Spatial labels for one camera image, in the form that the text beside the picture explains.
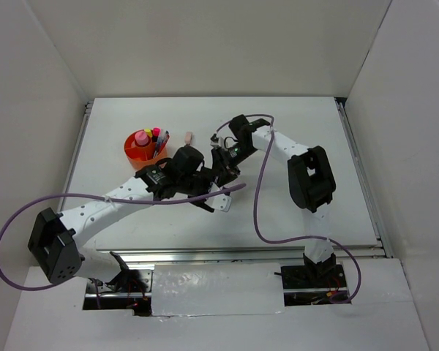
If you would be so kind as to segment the pink eraser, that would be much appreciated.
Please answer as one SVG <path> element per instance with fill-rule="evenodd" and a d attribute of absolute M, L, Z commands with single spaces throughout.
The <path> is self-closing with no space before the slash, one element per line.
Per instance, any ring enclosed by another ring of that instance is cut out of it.
<path fill-rule="evenodd" d="M 193 133 L 192 132 L 187 132 L 185 134 L 185 137 L 184 137 L 184 144 L 186 146 L 191 146 L 192 142 L 193 142 Z"/>

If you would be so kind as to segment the red pen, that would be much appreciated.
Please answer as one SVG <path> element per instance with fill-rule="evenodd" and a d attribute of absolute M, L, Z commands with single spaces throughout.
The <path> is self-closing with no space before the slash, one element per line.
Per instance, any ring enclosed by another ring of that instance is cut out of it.
<path fill-rule="evenodd" d="M 161 129 L 159 137 L 157 138 L 157 142 L 156 142 L 154 153 L 153 153 L 154 158 L 157 157 L 158 154 L 160 153 L 160 149 L 164 143 L 164 137 L 165 137 L 165 131 L 163 129 Z"/>

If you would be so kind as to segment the blue patterned pen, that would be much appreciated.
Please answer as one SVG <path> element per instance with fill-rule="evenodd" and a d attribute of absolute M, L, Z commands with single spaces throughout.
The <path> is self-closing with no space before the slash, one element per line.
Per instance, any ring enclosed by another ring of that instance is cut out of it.
<path fill-rule="evenodd" d="M 155 145 L 154 154 L 153 154 L 154 158 L 160 154 L 165 144 L 167 143 L 168 139 L 169 139 L 169 131 L 161 129 L 157 136 L 157 143 Z"/>

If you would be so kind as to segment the pink highlighter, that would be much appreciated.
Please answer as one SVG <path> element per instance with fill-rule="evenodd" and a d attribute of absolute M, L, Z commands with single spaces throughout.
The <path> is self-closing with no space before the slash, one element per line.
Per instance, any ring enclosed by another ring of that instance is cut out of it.
<path fill-rule="evenodd" d="M 157 128 L 157 127 L 153 128 L 153 130 L 152 130 L 152 138 L 153 139 L 157 139 L 159 137 L 159 134 L 160 134 L 160 128 Z"/>

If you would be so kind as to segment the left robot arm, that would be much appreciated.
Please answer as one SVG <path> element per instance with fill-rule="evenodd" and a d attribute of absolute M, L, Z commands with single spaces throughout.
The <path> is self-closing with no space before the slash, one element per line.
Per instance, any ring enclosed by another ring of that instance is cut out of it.
<path fill-rule="evenodd" d="M 85 245 L 98 233 L 136 211 L 154 205 L 193 203 L 209 212 L 207 200 L 220 190 L 218 175 L 203 166 L 195 148 L 180 148 L 174 157 L 145 166 L 128 181 L 104 196 L 89 196 L 77 208 L 56 213 L 46 208 L 37 214 L 28 248 L 52 285 L 74 276 L 98 279 L 114 292 L 127 288 L 133 273 L 116 253 L 103 254 Z"/>

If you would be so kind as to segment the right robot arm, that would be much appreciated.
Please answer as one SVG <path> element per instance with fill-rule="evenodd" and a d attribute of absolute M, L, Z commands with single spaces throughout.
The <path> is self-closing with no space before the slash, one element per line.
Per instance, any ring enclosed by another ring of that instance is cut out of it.
<path fill-rule="evenodd" d="M 239 164 L 256 151 L 265 153 L 255 187 L 252 218 L 257 237 L 271 245 L 309 240 L 304 246 L 304 277 L 313 287 L 329 280 L 336 267 L 336 256 L 329 239 L 329 205 L 336 190 L 331 165 L 321 146 L 310 148 L 276 131 L 274 117 L 267 114 L 239 115 L 218 127 L 211 136 L 213 166 L 220 171 L 221 181 L 239 174 Z M 258 201 L 266 163 L 277 160 L 287 170 L 291 200 L 303 211 L 305 235 L 271 240 L 265 238 L 258 225 Z"/>

